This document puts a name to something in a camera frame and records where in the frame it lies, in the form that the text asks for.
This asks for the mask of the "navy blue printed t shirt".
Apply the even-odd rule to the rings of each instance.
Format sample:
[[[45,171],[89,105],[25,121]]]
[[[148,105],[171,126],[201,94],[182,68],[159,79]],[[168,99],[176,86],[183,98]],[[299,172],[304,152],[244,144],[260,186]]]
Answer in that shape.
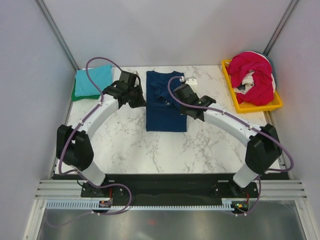
[[[187,131],[187,116],[181,114],[180,104],[168,91],[168,82],[173,77],[183,77],[181,72],[146,72],[146,130],[148,132]]]

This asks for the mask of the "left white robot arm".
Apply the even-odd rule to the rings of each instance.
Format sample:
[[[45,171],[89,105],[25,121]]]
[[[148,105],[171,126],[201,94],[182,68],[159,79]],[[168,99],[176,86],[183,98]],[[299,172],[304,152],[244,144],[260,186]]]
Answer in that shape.
[[[106,174],[94,162],[91,144],[96,131],[123,105],[134,108],[146,106],[141,79],[138,74],[122,71],[119,80],[102,91],[97,104],[74,125],[62,124],[57,129],[56,157],[72,167],[92,185],[92,191],[99,197],[106,196],[110,185],[105,181]]]

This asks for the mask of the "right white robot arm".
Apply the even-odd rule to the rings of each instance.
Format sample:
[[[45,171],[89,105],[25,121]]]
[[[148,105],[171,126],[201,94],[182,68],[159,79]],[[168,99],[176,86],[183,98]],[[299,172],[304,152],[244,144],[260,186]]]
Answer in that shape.
[[[263,175],[281,156],[282,149],[275,143],[279,138],[273,125],[251,124],[227,111],[215,99],[207,95],[199,98],[188,84],[177,87],[173,94],[182,114],[215,125],[246,147],[245,163],[229,184],[233,196],[242,196],[249,183]]]

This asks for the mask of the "yellow plastic bin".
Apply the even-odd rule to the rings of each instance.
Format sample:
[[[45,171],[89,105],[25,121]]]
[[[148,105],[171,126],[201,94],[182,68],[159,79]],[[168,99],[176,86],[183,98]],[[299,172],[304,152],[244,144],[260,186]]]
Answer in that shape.
[[[279,94],[277,93],[277,91],[274,92],[273,101],[271,101],[267,105],[256,106],[256,105],[248,103],[248,102],[244,102],[242,104],[239,104],[237,101],[237,98],[236,98],[236,93],[234,92],[234,90],[232,88],[231,77],[230,77],[230,75],[228,75],[228,72],[227,72],[227,67],[229,66],[230,61],[231,61],[230,59],[226,59],[226,60],[221,61],[221,71],[222,71],[223,76],[225,78],[227,88],[229,90],[229,93],[230,93],[230,96],[231,96],[231,99],[233,102],[233,106],[235,108],[235,111],[238,114],[246,114],[246,113],[254,113],[254,112],[268,112],[268,111],[270,112],[270,111],[274,111],[278,108],[281,108],[283,106],[283,102],[282,102]]]

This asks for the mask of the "white t shirt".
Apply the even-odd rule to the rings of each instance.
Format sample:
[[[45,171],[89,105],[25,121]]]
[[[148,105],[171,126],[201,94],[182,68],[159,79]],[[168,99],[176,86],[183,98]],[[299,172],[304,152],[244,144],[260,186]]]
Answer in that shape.
[[[267,78],[267,80],[271,80],[271,87],[272,87],[273,93],[276,91],[276,82],[272,73],[268,74],[268,73],[263,73],[261,71],[258,71],[256,73],[255,71],[250,70],[249,73],[243,77],[239,86],[233,88],[234,92],[246,94],[252,87],[256,85],[255,79],[257,77],[262,79]]]

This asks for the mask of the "pink t shirt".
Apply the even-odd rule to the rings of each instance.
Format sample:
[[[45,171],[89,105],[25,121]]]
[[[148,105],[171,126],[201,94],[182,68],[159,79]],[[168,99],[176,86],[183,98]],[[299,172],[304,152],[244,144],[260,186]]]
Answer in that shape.
[[[276,81],[273,66],[265,55],[250,50],[241,52],[231,59],[227,73],[239,104],[264,106],[274,100]]]

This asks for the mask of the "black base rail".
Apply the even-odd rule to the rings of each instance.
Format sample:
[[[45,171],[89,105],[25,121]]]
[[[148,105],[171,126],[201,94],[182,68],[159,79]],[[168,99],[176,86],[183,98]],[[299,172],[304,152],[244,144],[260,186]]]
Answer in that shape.
[[[81,197],[111,197],[118,206],[204,206],[258,197],[255,182],[240,188],[232,178],[231,173],[108,174],[104,185],[111,187],[98,189],[85,183]]]

